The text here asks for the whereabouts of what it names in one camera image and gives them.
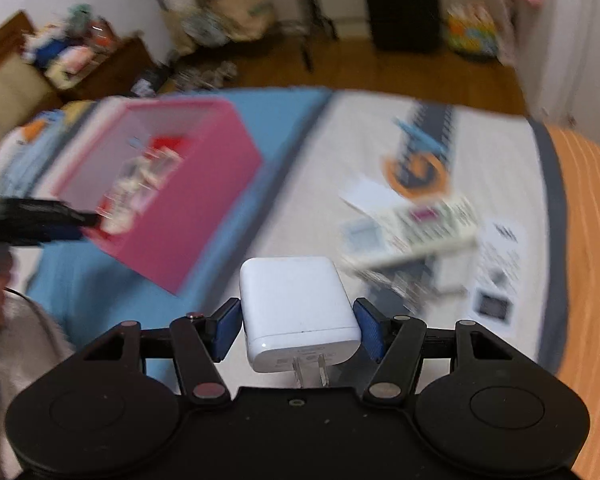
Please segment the silver key bunch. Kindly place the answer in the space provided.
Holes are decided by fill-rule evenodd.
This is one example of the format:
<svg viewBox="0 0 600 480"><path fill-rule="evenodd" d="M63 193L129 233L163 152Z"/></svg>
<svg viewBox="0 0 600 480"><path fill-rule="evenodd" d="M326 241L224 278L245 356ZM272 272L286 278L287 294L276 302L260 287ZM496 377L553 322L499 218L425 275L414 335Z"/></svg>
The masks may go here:
<svg viewBox="0 0 600 480"><path fill-rule="evenodd" d="M403 268L373 272L370 278L378 287L389 289L399 296L405 307L416 310L428 302L464 298L467 295L463 285L438 287L434 282L434 271L426 262L413 262Z"/></svg>

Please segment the white 90W charger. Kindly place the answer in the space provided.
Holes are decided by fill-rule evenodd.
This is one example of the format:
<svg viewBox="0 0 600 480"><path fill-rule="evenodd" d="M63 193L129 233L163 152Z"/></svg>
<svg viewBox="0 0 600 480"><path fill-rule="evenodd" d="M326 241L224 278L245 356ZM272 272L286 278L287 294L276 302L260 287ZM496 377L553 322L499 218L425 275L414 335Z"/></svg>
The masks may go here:
<svg viewBox="0 0 600 480"><path fill-rule="evenodd" d="M329 258L250 258L240 268L239 290L248 361L257 373L335 366L360 348L360 326Z"/></svg>

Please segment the white TCL remote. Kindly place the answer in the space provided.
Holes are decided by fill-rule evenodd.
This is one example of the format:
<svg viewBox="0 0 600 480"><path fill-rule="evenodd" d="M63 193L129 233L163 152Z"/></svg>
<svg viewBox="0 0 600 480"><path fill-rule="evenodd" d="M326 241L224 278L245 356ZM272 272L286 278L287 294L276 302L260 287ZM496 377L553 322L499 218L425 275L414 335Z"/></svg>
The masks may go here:
<svg viewBox="0 0 600 480"><path fill-rule="evenodd" d="M478 241L468 316L501 338L512 336L524 289L526 232L519 224L487 218Z"/></svg>

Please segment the white Qunda remote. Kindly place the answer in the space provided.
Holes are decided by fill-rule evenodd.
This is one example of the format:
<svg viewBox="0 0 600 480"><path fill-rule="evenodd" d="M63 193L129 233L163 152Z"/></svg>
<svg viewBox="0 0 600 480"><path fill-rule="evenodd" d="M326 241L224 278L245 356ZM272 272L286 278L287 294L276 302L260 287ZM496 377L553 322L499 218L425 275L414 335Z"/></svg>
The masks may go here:
<svg viewBox="0 0 600 480"><path fill-rule="evenodd" d="M97 208L99 229L106 236L129 232L182 160L176 151L159 148L125 162Z"/></svg>
<svg viewBox="0 0 600 480"><path fill-rule="evenodd" d="M470 247L479 228L463 196L419 200L343 222L341 257L356 270L388 269Z"/></svg>

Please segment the pink cardboard box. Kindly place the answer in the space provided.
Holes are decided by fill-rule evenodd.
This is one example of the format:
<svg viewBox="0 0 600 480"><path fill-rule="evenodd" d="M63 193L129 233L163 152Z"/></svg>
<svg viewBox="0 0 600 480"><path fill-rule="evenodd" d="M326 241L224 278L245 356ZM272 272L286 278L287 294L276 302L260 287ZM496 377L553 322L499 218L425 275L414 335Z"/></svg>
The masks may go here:
<svg viewBox="0 0 600 480"><path fill-rule="evenodd" d="M106 254L175 294L247 185L262 156L234 105L220 98L122 99L50 187L74 209L93 210L124 164L157 140L176 139L164 180L138 200L131 229L90 235Z"/></svg>

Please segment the white fluffy blanket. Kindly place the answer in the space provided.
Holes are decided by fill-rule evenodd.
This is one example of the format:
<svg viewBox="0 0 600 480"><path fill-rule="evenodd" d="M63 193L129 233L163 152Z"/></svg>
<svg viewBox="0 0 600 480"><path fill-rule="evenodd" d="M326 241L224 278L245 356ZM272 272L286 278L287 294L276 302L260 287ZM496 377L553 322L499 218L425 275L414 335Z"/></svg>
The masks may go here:
<svg viewBox="0 0 600 480"><path fill-rule="evenodd" d="M13 479L20 463L7 441L7 408L32 382L73 354L66 335L44 309L27 297L10 292L0 330L0 479Z"/></svg>

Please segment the striped bed sheet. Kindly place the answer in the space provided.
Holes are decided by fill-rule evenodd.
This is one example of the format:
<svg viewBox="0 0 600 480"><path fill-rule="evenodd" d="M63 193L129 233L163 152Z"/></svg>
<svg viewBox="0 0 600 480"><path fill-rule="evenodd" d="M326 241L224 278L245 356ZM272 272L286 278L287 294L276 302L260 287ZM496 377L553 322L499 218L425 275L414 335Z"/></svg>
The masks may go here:
<svg viewBox="0 0 600 480"><path fill-rule="evenodd" d="M0 197L100 204L151 139L178 160L135 191L121 234L17 256L0 292L0 478L20 467L9 403L108 328L214 311L254 258L334 264L349 297L477 321L584 401L574 468L600 479L600 144L569 129L361 91L110 98L63 146L0 151Z"/></svg>

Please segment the red printed paper bag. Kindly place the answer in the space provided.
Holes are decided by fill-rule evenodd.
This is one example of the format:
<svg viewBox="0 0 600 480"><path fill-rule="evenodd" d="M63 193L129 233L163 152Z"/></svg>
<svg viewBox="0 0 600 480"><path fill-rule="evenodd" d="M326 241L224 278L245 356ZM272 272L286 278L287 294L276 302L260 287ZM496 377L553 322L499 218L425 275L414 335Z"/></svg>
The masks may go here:
<svg viewBox="0 0 600 480"><path fill-rule="evenodd" d="M189 136L154 136L145 150L148 158L157 158L161 153L173 152L184 158L194 141Z"/></svg>

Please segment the wooden nightstand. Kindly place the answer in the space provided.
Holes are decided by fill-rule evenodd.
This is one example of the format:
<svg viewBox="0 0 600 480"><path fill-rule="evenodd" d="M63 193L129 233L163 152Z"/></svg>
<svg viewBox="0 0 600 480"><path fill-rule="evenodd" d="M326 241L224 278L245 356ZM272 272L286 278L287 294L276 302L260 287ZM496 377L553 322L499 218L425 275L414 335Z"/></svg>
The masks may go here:
<svg viewBox="0 0 600 480"><path fill-rule="evenodd" d="M96 55L69 79L67 88L57 86L56 91L64 102L127 96L140 75L155 67L143 39L129 36L120 40L116 50Z"/></svg>

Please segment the brown paper bag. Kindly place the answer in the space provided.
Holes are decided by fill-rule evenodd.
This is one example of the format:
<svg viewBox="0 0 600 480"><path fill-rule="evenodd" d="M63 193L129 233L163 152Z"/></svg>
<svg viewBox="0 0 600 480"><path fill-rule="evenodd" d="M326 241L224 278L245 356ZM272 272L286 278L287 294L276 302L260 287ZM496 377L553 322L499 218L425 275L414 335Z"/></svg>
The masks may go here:
<svg viewBox="0 0 600 480"><path fill-rule="evenodd" d="M236 42L259 40L276 23L271 0L212 0L209 8Z"/></svg>

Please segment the colourful gift bag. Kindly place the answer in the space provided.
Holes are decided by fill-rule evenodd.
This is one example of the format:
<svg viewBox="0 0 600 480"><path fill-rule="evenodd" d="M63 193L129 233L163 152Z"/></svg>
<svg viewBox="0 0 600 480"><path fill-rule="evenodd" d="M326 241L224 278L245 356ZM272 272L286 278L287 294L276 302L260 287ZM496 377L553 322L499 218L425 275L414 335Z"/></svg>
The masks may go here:
<svg viewBox="0 0 600 480"><path fill-rule="evenodd" d="M482 2L454 3L446 10L445 40L456 53L496 58L498 29Z"/></svg>

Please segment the black clothes rack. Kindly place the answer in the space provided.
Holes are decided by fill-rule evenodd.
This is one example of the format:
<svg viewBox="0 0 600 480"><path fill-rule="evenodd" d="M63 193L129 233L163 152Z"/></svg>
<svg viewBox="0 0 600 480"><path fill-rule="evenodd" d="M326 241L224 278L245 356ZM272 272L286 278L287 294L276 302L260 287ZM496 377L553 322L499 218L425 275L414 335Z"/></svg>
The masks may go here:
<svg viewBox="0 0 600 480"><path fill-rule="evenodd" d="M299 41L299 50L304 69L313 74L315 70L314 59L310 50L310 39L316 32L320 32L330 41L338 41L339 36L336 25L328 18L318 0L297 0L300 9L298 20L279 20L282 32L296 36Z"/></svg>

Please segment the black suitcase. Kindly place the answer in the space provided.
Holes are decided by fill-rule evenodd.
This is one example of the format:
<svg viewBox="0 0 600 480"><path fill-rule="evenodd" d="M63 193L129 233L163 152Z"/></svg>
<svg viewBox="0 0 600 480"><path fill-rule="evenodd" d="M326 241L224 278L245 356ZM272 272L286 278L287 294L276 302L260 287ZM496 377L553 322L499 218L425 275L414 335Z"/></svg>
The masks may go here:
<svg viewBox="0 0 600 480"><path fill-rule="evenodd" d="M377 49L429 53L440 46L439 0L366 0L366 6Z"/></svg>

